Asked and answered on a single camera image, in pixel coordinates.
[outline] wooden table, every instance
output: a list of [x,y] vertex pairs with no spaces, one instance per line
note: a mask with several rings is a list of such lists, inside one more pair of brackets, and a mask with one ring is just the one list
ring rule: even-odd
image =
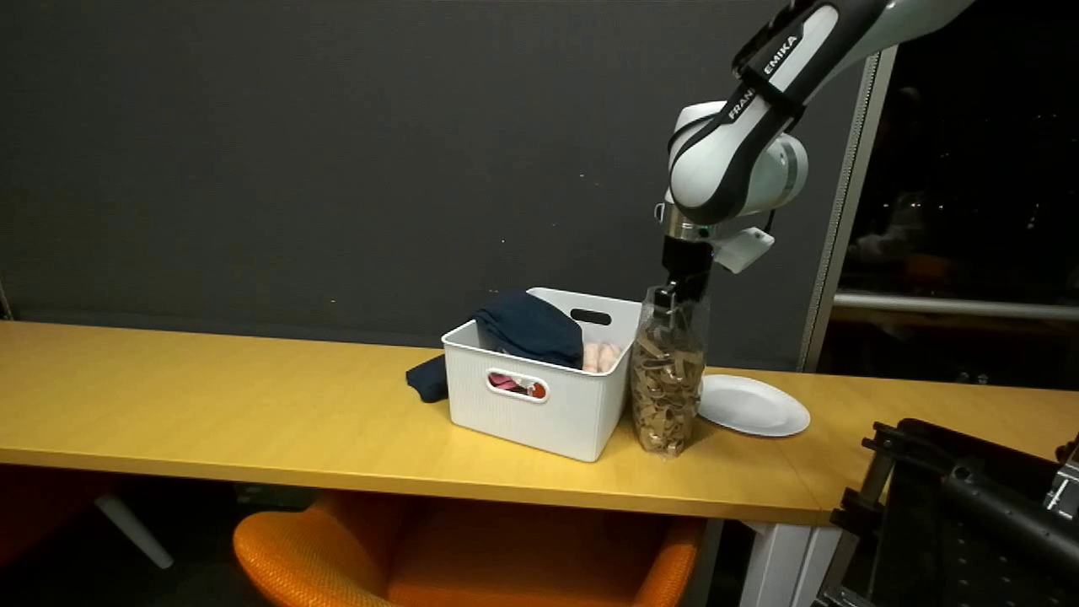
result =
[[844,487],[861,485],[874,420],[924,419],[1043,458],[1079,431],[1075,390],[730,369],[799,396],[808,431],[706,426],[668,458],[617,429],[590,466],[457,429],[445,400],[422,405],[406,369],[433,355],[4,321],[0,460],[744,518],[761,521],[759,565],[776,574],[776,553],[808,553]]

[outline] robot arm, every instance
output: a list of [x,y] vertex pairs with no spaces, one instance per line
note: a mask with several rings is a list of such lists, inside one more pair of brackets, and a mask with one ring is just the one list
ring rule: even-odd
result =
[[970,0],[794,0],[734,58],[730,102],[677,113],[662,203],[663,265],[697,299],[713,260],[750,265],[768,250],[761,229],[722,236],[738,216],[781,209],[807,183],[807,147],[789,133],[812,93],[844,68],[930,34]]

